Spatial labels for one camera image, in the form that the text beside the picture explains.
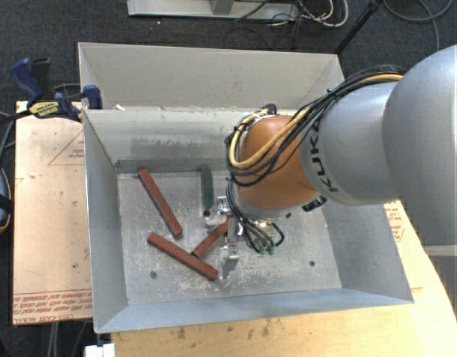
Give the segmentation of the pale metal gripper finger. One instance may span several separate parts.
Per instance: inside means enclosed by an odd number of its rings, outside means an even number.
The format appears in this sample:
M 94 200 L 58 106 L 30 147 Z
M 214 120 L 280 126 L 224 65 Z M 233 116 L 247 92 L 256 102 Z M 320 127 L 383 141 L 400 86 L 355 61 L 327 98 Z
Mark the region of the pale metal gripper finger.
M 226 196 L 218 196 L 216 204 L 204 211 L 205 228 L 216 228 L 223 224 L 231 215 L 231 208 Z
M 235 270 L 240 259 L 237 248 L 233 245 L 224 245 L 220 249 L 220 280 L 227 280 Z

